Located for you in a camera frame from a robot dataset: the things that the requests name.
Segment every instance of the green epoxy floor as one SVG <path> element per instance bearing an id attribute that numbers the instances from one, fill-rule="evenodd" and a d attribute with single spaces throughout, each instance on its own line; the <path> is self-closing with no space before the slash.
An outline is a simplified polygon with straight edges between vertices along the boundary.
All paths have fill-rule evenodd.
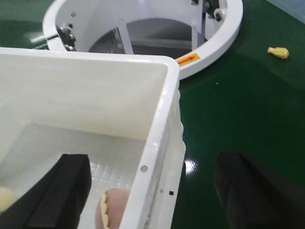
<path id="1" fill-rule="evenodd" d="M 0 46 L 35 48 L 52 0 L 0 0 Z M 181 81 L 186 159 L 172 229 L 229 228 L 213 173 L 220 151 L 245 152 L 305 188 L 305 25 L 265 0 L 244 0 L 240 34 L 210 67 Z M 288 60 L 267 54 L 284 46 Z"/>

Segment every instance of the circular opening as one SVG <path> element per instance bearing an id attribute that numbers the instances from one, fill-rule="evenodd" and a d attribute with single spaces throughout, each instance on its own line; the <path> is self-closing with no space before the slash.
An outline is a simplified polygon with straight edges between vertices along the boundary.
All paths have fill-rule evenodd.
<path id="1" fill-rule="evenodd" d="M 145 19 L 127 24 L 127 31 L 134 54 L 162 55 L 174 59 L 192 50 L 190 26 L 169 19 Z M 103 35 L 89 52 L 126 53 L 123 39 L 127 34 L 118 28 Z"/>
<path id="2" fill-rule="evenodd" d="M 148 170 L 148 167 L 147 167 L 147 166 L 142 166 L 142 167 L 141 167 L 141 172 L 146 173 L 147 170 Z"/>

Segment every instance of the screw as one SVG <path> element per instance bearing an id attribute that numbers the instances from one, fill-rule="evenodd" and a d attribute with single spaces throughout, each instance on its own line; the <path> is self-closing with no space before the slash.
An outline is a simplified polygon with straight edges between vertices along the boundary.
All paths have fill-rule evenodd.
<path id="1" fill-rule="evenodd" d="M 72 33 L 69 35 L 69 37 L 70 37 L 71 41 L 73 41 L 73 42 L 76 41 L 75 36 Z"/>
<path id="2" fill-rule="evenodd" d="M 220 13 L 216 13 L 215 14 L 215 19 L 216 19 L 216 21 L 221 21 L 221 15 L 220 15 Z"/>

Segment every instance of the yellow object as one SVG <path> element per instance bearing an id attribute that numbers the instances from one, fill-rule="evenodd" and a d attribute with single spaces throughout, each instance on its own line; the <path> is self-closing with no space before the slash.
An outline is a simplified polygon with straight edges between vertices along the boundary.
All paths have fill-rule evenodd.
<path id="1" fill-rule="evenodd" d="M 281 48 L 281 47 L 276 47 L 276 48 L 272 48 L 269 47 L 268 48 L 268 53 L 273 54 L 274 56 L 281 58 L 281 59 L 287 59 L 289 56 L 289 51 L 286 48 Z"/>
<path id="2" fill-rule="evenodd" d="M 109 218 L 108 215 L 102 214 L 102 220 L 103 220 L 103 226 L 104 228 L 107 228 L 109 225 Z"/>
<path id="3" fill-rule="evenodd" d="M 0 187 L 0 212 L 8 209 L 17 199 L 18 196 L 11 190 Z"/>
<path id="4" fill-rule="evenodd" d="M 178 64 L 181 67 L 181 66 L 184 66 L 186 64 L 189 64 L 189 63 L 192 63 L 194 61 L 197 61 L 199 59 L 200 59 L 200 56 L 198 54 L 194 53 L 194 54 L 191 54 L 191 55 L 189 55 L 187 57 L 184 57 L 184 58 L 182 58 L 180 60 L 177 60 L 177 62 L 178 62 Z"/>
<path id="5" fill-rule="evenodd" d="M 107 208 L 108 208 L 107 204 L 106 203 L 102 203 L 101 204 L 101 213 L 102 214 L 107 214 Z"/>

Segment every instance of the yellow label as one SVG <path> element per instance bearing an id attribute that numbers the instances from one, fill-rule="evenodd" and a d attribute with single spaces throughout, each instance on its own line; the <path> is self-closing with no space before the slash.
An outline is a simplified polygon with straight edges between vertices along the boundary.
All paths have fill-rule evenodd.
<path id="1" fill-rule="evenodd" d="M 200 56 L 198 54 L 194 53 L 192 55 L 184 57 L 183 59 L 177 60 L 177 62 L 180 66 L 184 66 L 184 65 L 187 65 L 187 64 L 192 63 L 194 61 L 197 61 L 199 59 L 200 59 Z"/>

